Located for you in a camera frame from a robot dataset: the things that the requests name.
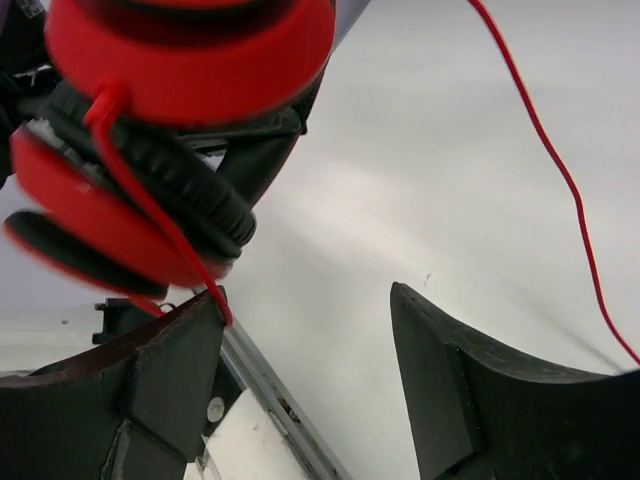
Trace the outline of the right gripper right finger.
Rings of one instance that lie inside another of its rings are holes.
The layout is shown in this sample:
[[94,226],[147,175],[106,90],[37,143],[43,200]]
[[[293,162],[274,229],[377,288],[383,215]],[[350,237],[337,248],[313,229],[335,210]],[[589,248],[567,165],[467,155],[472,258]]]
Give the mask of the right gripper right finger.
[[393,337],[424,479],[639,475],[639,374],[516,350],[394,283]]

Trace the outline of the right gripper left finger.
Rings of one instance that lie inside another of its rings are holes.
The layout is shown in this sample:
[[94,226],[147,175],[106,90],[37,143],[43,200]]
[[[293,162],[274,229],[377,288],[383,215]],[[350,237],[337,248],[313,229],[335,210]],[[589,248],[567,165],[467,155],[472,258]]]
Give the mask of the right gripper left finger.
[[183,478],[203,450],[223,329],[202,293],[99,347],[2,378],[2,478]]

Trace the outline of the red black headphones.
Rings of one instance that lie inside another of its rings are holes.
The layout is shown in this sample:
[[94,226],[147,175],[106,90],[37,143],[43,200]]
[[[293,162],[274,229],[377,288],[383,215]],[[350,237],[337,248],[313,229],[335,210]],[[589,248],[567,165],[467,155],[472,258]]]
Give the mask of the red black headphones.
[[158,300],[227,274],[334,43],[331,1],[53,1],[61,80],[9,137],[34,201],[7,235],[70,276]]

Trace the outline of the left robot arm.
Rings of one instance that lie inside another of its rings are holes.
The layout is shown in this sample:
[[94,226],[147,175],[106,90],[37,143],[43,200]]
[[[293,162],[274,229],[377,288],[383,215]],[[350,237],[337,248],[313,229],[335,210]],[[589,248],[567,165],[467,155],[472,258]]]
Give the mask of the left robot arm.
[[44,44],[46,13],[40,1],[1,3],[2,182],[13,174],[9,137],[61,80]]

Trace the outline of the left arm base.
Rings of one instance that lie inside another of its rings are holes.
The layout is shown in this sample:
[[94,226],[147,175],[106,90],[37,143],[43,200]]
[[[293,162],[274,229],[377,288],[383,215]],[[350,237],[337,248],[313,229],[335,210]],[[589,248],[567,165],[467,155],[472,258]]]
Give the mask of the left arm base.
[[161,315],[176,308],[171,302],[155,304],[142,302],[142,307],[126,298],[107,298],[104,302],[96,303],[94,309],[102,313],[102,329],[92,334],[92,344],[101,345],[115,338],[146,325],[155,318],[146,307],[157,307]]

